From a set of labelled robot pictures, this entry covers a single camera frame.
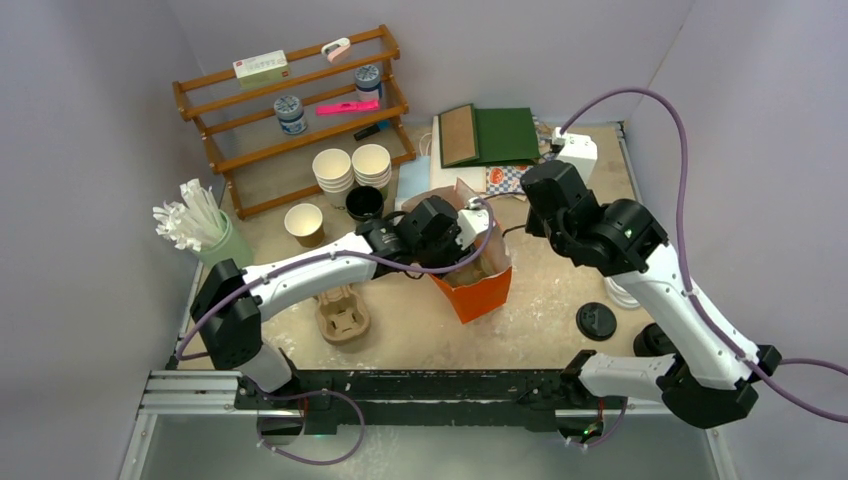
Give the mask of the single pulp cup carrier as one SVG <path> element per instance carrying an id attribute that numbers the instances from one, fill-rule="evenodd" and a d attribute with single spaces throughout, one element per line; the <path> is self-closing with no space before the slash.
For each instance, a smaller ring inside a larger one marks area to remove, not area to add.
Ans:
<path id="1" fill-rule="evenodd" d="M 445 274 L 442 281 L 452 288 L 458 288 L 474 285 L 498 273 L 499 270 L 485 256 L 480 256 L 469 265 Z"/>

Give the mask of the orange paper bag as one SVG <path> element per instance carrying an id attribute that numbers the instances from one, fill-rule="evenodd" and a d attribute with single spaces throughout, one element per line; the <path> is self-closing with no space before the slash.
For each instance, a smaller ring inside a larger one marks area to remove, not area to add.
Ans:
<path id="1" fill-rule="evenodd" d="M 457 210 L 465 207 L 472 197 L 479 196 L 458 180 L 452 187 L 436 188 L 407 200 L 401 210 L 410 212 L 422 200 L 432 195 L 445 199 Z M 499 273 L 474 285 L 452 288 L 442 281 L 444 275 L 427 275 L 450 302 L 457 318 L 463 324 L 493 312 L 508 300 L 513 275 L 512 257 L 504 240 L 503 228 L 498 221 L 495 221 L 494 233 L 481 256 L 485 256 Z"/>

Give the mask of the pulp cup carrier tray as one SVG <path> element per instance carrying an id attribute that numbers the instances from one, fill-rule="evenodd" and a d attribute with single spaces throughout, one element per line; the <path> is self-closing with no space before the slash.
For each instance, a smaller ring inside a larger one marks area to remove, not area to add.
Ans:
<path id="1" fill-rule="evenodd" d="M 318 330 L 326 342 L 343 345 L 369 331 L 371 315 L 362 296 L 351 285 L 322 292 L 315 300 Z"/>

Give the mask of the brown paper cup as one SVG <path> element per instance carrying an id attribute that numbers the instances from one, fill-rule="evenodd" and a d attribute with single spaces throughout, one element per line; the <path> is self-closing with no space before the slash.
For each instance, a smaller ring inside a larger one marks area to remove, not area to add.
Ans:
<path id="1" fill-rule="evenodd" d="M 291 207 L 285 215 L 284 227 L 305 248 L 319 246 L 324 238 L 323 213 L 311 203 Z"/>

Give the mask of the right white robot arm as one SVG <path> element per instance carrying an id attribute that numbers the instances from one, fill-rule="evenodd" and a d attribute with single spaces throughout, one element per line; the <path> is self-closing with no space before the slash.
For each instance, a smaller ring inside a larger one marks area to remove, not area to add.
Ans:
<path id="1" fill-rule="evenodd" d="M 739 332 L 681 271 L 668 235 L 632 199 L 601 204 L 570 163 L 527 170 L 526 230 L 577 266 L 596 269 L 623 287 L 652 317 L 675 350 L 654 357 L 616 357 L 582 350 L 563 372 L 561 392 L 576 407 L 597 397 L 664 404 L 685 423 L 709 429 L 748 416 L 781 360 L 772 345 Z"/>

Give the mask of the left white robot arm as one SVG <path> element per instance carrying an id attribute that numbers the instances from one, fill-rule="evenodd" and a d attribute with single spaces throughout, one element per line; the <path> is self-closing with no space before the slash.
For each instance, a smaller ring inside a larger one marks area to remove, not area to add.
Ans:
<path id="1" fill-rule="evenodd" d="M 490 221 L 480 198 L 456 209 L 432 195 L 289 259 L 245 267 L 222 260 L 195 296 L 187 336 L 200 337 L 214 369 L 241 372 L 272 408 L 287 408 L 298 395 L 295 368 L 263 339 L 263 322 L 309 297 L 390 273 L 443 275 L 465 267 L 480 255 L 476 242 L 490 234 Z"/>

